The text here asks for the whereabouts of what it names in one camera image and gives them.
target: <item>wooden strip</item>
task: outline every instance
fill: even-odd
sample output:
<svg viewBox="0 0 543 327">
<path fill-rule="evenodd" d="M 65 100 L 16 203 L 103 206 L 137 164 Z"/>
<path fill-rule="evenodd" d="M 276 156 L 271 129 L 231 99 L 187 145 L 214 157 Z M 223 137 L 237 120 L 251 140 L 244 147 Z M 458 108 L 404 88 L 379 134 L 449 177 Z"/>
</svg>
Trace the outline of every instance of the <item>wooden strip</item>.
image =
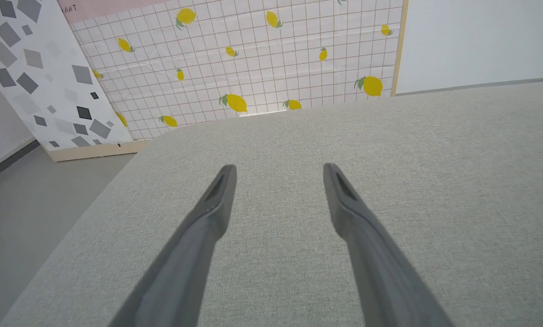
<svg viewBox="0 0 543 327">
<path fill-rule="evenodd" d="M 396 83 L 399 80 L 400 56 L 403 53 L 403 41 L 405 40 L 405 26 L 407 25 L 407 12 L 409 11 L 409 0 L 403 1 L 403 13 L 400 17 L 399 45 L 396 48 L 395 72 L 392 76 L 392 91 L 390 95 L 396 95 Z"/>
<path fill-rule="evenodd" d="M 148 141 L 135 141 L 119 144 L 100 144 L 91 147 L 78 147 L 56 151 L 47 151 L 53 161 L 68 161 L 85 158 L 107 157 L 110 155 L 138 153 L 144 149 Z"/>
</svg>

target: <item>black square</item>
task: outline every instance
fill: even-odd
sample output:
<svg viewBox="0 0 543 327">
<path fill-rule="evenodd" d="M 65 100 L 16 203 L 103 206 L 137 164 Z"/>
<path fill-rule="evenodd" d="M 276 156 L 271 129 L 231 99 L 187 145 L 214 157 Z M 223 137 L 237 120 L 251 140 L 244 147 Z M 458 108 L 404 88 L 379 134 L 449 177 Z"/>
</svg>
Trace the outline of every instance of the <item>black square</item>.
<svg viewBox="0 0 543 327">
<path fill-rule="evenodd" d="M 44 119 L 43 117 L 33 116 L 33 118 L 35 119 L 35 123 L 36 123 L 36 124 L 41 125 L 41 126 L 48 126 L 48 125 L 45 123 L 45 119 Z"/>
<path fill-rule="evenodd" d="M 86 130 L 86 127 L 84 125 L 74 124 L 74 129 L 78 134 L 88 135 L 88 131 Z"/>
<path fill-rule="evenodd" d="M 78 109 L 78 116 L 80 116 L 80 118 L 92 120 L 88 108 L 84 108 L 83 106 L 76 106 L 76 108 Z"/>
</svg>

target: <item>floor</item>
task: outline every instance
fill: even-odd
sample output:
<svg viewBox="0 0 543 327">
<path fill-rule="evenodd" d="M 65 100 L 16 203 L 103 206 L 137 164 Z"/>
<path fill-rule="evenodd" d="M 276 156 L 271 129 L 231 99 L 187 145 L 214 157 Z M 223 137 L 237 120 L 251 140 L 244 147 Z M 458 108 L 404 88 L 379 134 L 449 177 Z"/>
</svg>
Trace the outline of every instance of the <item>floor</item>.
<svg viewBox="0 0 543 327">
<path fill-rule="evenodd" d="M 81 214 L 132 157 L 55 163 L 38 147 L 0 173 L 0 322 Z"/>
</svg>

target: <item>grid pattern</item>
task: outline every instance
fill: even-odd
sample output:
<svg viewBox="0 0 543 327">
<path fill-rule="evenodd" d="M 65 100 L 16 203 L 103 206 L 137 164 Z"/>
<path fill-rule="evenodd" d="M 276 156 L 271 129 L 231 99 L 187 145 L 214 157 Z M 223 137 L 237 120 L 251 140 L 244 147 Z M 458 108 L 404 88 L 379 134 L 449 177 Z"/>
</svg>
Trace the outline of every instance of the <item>grid pattern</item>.
<svg viewBox="0 0 543 327">
<path fill-rule="evenodd" d="M 362 101 L 354 87 L 374 76 L 389 97 L 395 70 L 402 0 L 172 0 L 71 25 L 114 109 L 134 139 L 150 139 L 179 126 L 236 117 L 219 98 L 240 95 L 248 114 Z M 195 20 L 179 30 L 176 17 L 190 8 Z M 283 22 L 267 24 L 267 11 Z M 388 25 L 392 35 L 381 33 Z M 117 39 L 128 40 L 125 52 Z M 226 54 L 231 46 L 239 54 Z M 319 60 L 321 48 L 327 58 Z M 184 73 L 178 80 L 177 69 Z"/>
</svg>

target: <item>lemon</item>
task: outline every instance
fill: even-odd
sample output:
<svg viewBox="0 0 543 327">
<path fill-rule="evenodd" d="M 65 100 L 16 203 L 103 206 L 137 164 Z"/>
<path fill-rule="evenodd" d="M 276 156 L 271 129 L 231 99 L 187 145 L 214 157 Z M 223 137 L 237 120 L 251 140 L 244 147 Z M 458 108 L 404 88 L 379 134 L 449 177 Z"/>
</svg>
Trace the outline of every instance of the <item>lemon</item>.
<svg viewBox="0 0 543 327">
<path fill-rule="evenodd" d="M 161 116 L 159 120 L 161 121 L 161 123 L 165 123 L 172 128 L 175 128 L 177 126 L 176 119 L 172 118 L 171 116 Z"/>
<path fill-rule="evenodd" d="M 120 112 L 116 112 L 116 116 L 118 116 L 118 118 L 120 118 L 120 121 L 122 122 L 122 124 L 124 124 L 124 126 L 128 127 L 128 123 L 126 122 L 126 118 L 124 118 L 124 116 L 122 116 L 122 114 Z"/>
<path fill-rule="evenodd" d="M 239 95 L 226 94 L 219 98 L 219 104 L 221 103 L 223 103 L 223 106 L 229 103 L 230 108 L 237 112 L 247 112 L 247 104 Z"/>
<path fill-rule="evenodd" d="M 354 82 L 354 87 L 365 88 L 365 93 L 371 97 L 379 97 L 382 93 L 382 82 L 375 76 L 362 77 Z"/>
<path fill-rule="evenodd" d="M 178 80 L 180 80 L 180 81 L 182 81 L 182 80 L 185 79 L 185 73 L 183 73 L 183 71 L 180 70 L 180 69 L 178 69 L 178 68 L 177 68 L 177 78 L 178 78 Z"/>
<path fill-rule="evenodd" d="M 326 50 L 326 48 L 322 48 L 320 50 L 320 61 L 326 59 L 327 56 L 328 56 L 328 51 Z"/>
<path fill-rule="evenodd" d="M 118 46 L 126 52 L 134 52 L 134 46 L 128 44 L 128 41 L 125 39 L 118 38 Z"/>
<path fill-rule="evenodd" d="M 233 50 L 233 48 L 230 47 L 230 46 L 228 46 L 228 47 L 225 48 L 225 52 L 226 52 L 228 55 L 232 56 L 232 57 L 235 57 L 235 56 L 237 56 L 237 55 L 239 54 L 239 52 Z"/>
<path fill-rule="evenodd" d="M 195 20 L 196 16 L 197 14 L 193 10 L 189 8 L 182 8 L 177 14 L 175 25 L 180 30 L 181 27 L 185 27 L 185 24 L 191 24 Z"/>
<path fill-rule="evenodd" d="M 101 73 L 99 73 L 97 70 L 93 69 L 92 72 L 94 73 L 94 76 L 95 76 L 97 79 L 101 80 L 101 79 L 104 78 L 104 75 L 102 75 Z"/>
<path fill-rule="evenodd" d="M 389 36 L 389 35 L 392 34 L 392 31 L 390 30 L 390 27 L 388 27 L 388 25 L 382 25 L 381 33 L 382 33 L 382 35 Z"/>
<path fill-rule="evenodd" d="M 277 18 L 276 14 L 270 11 L 267 12 L 266 20 L 271 27 L 276 27 L 276 29 L 284 25 L 284 23 Z"/>
<path fill-rule="evenodd" d="M 290 110 L 296 110 L 296 109 L 301 109 L 302 105 L 298 101 L 287 100 L 286 102 L 284 102 L 284 107 L 290 108 Z"/>
</svg>

